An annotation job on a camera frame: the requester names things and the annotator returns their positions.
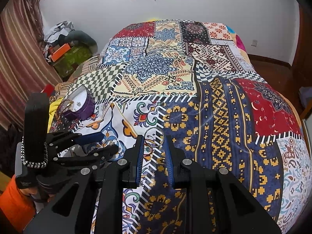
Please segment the orange box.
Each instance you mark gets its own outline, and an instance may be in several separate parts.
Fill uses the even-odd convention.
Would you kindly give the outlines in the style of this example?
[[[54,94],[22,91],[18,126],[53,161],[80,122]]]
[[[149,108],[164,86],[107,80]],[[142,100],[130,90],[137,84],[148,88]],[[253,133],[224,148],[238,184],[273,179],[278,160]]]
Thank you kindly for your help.
[[[68,43],[62,45],[58,50],[56,50],[52,55],[51,55],[51,60],[53,62],[56,62],[58,59],[61,58],[66,52],[68,52],[71,49],[70,45]]]

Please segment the orange sleeve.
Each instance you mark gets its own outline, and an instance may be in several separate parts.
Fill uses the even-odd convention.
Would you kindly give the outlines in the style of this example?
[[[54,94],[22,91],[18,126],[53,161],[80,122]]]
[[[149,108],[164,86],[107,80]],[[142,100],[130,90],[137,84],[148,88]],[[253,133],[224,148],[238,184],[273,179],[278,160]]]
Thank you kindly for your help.
[[[22,233],[36,215],[32,199],[19,190],[16,185],[15,175],[13,175],[1,195],[1,214],[17,233]]]

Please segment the brown wooden wardrobe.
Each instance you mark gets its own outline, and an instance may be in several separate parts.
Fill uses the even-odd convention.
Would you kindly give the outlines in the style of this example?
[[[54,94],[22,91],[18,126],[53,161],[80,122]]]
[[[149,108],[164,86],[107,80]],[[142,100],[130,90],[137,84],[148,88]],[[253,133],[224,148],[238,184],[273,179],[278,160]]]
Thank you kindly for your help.
[[[304,111],[299,97],[301,87],[311,87],[311,14],[299,6],[299,36],[292,74],[295,86],[295,108],[300,115]]]

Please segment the striped red-brown curtain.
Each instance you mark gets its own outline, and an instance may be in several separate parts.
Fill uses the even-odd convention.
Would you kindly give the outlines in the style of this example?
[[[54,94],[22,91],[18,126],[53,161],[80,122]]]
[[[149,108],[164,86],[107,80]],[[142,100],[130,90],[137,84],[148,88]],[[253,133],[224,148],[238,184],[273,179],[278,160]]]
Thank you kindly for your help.
[[[62,79],[43,53],[39,0],[9,0],[1,11],[1,127],[23,127],[28,97]]]

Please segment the colourful patchwork bedspread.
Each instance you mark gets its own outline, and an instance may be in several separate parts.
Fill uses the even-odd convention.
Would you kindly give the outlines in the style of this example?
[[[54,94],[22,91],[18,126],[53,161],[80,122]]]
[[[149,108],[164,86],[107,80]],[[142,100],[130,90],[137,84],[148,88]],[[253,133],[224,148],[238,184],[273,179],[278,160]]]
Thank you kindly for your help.
[[[299,220],[311,192],[311,157],[293,105],[255,70],[239,36],[222,23],[160,20],[131,24],[89,59],[65,89],[84,85],[95,110],[69,121],[57,110],[49,132],[102,132],[124,156],[145,139],[138,188],[125,189],[122,233],[183,233],[184,190],[168,181],[162,139],[186,157],[227,168],[260,202],[282,233]]]

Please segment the pile of clothes and papers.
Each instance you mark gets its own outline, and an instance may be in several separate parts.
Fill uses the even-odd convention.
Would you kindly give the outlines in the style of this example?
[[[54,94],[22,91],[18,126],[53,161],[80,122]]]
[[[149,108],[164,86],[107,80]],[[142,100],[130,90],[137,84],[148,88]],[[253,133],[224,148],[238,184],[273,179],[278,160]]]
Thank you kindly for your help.
[[[62,21],[52,27],[45,35],[44,41],[53,47],[59,45],[60,47],[66,43],[83,44],[86,45],[92,54],[97,53],[97,42],[87,33],[81,30],[75,30],[71,21]]]

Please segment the red box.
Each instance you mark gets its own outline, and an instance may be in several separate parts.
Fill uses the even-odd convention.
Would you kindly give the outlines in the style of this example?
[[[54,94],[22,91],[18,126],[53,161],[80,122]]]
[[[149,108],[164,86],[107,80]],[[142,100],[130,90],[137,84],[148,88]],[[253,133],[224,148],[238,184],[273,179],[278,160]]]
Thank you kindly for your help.
[[[51,84],[47,84],[41,91],[41,93],[45,93],[48,97],[51,97],[54,92],[55,92],[55,87]]]

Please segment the wall socket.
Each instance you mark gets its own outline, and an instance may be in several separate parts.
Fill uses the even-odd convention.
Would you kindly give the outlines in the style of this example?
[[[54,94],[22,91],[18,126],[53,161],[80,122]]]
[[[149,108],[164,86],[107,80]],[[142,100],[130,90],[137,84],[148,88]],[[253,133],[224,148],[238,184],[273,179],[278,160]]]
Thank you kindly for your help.
[[[251,46],[256,47],[257,44],[258,44],[258,41],[257,40],[253,40]]]

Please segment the green patterned box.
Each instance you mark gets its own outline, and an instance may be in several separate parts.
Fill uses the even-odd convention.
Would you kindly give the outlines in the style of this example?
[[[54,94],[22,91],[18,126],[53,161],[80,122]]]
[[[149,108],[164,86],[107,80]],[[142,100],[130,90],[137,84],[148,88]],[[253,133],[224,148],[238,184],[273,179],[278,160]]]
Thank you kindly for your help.
[[[72,47],[63,54],[54,64],[53,67],[58,75],[64,79],[70,77],[80,64],[92,57],[89,47],[78,45]]]

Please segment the yellow blanket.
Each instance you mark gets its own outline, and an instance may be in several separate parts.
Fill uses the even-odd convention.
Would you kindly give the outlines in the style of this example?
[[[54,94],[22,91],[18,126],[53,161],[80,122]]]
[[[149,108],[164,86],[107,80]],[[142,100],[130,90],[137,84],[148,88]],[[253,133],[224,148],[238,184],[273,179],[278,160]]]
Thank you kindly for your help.
[[[61,104],[63,98],[59,98],[58,100],[52,102],[50,104],[50,107],[49,107],[49,121],[48,121],[48,132],[51,128],[51,125],[52,125],[52,121],[53,121],[53,118],[54,118],[54,115],[58,109],[58,106]]]

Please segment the purple heart-shaped tin box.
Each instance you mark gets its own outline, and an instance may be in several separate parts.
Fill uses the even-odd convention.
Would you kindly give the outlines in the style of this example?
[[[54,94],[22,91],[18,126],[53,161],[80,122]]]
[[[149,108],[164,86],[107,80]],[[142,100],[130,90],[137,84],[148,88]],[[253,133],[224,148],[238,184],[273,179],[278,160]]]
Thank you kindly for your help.
[[[60,114],[67,120],[85,121],[94,112],[95,100],[91,92],[84,86],[79,86],[60,104]]]

